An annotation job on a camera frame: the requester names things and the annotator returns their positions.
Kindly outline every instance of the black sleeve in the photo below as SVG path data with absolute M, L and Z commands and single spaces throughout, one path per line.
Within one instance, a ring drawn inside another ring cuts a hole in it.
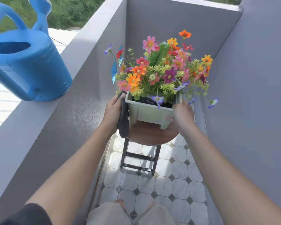
M 52 225 L 52 222 L 41 206 L 30 203 L 4 219 L 0 225 Z

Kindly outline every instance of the person's right arm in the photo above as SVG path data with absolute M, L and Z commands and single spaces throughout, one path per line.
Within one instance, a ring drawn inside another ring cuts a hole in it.
M 281 225 L 281 209 L 215 148 L 184 101 L 174 107 L 179 131 L 190 147 L 225 225 Z

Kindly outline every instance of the watering can body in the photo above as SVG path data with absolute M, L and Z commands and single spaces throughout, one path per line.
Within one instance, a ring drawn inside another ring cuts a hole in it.
M 48 28 L 28 29 L 14 21 L 19 29 L 0 34 L 0 83 L 25 101 L 59 98 L 71 86 L 72 78 L 45 33 Z

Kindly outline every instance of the artificial flower arrangement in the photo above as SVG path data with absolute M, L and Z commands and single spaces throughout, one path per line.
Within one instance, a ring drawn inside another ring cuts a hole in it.
M 119 87 L 117 94 L 123 90 L 129 91 L 134 101 L 144 102 L 143 98 L 146 98 L 145 103 L 151 98 L 151 102 L 156 103 L 159 109 L 160 106 L 169 105 L 171 108 L 176 93 L 183 88 L 189 89 L 184 92 L 189 98 L 188 105 L 197 99 L 193 95 L 204 95 L 207 98 L 209 84 L 206 77 L 209 75 L 212 58 L 205 55 L 201 61 L 192 60 L 188 51 L 193 48 L 184 43 L 186 38 L 191 37 L 191 33 L 183 30 L 179 35 L 182 36 L 179 46 L 176 38 L 157 44 L 155 37 L 148 36 L 147 41 L 143 41 L 143 49 L 146 50 L 144 57 L 136 60 L 132 49 L 129 49 L 130 55 L 121 61 L 123 49 L 114 56 L 110 44 L 104 53 L 111 53 L 120 64 L 120 74 L 116 75 Z M 218 102 L 218 98 L 207 99 L 210 101 L 209 109 Z

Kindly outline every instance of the large green leaf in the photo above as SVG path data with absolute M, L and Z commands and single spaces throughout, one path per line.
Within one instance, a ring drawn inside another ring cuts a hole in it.
M 151 56 L 150 66 L 155 66 L 163 58 L 165 58 L 169 52 L 170 46 L 166 42 L 162 42 L 159 44 L 159 51 L 154 51 Z

